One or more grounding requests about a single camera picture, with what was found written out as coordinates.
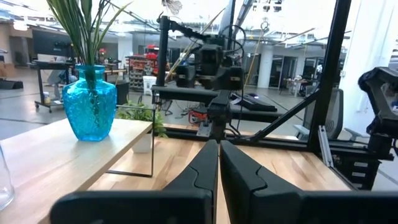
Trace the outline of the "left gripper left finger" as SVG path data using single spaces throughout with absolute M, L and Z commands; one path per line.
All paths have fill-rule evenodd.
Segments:
M 50 209 L 53 224 L 215 223 L 218 143 L 209 140 L 162 190 L 66 194 Z

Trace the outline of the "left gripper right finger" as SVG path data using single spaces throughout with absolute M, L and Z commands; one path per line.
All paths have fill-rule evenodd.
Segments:
M 397 223 L 397 192 L 301 190 L 229 141 L 220 169 L 231 223 Z

